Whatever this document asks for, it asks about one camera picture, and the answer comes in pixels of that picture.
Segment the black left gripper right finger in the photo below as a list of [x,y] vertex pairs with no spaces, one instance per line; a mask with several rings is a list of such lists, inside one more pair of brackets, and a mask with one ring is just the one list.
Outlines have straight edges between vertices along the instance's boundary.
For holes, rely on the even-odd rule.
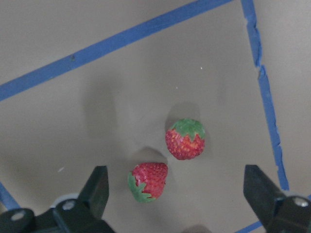
[[311,231],[311,200],[281,190],[259,166],[245,166],[243,194],[267,233]]

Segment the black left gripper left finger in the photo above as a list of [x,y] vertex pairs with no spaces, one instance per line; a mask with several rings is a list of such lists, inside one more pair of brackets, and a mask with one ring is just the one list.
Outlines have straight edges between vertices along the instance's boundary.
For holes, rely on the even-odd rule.
[[2,233],[113,233],[102,219],[109,198],[106,166],[97,166],[77,198],[65,199],[36,216],[29,208],[0,215]]

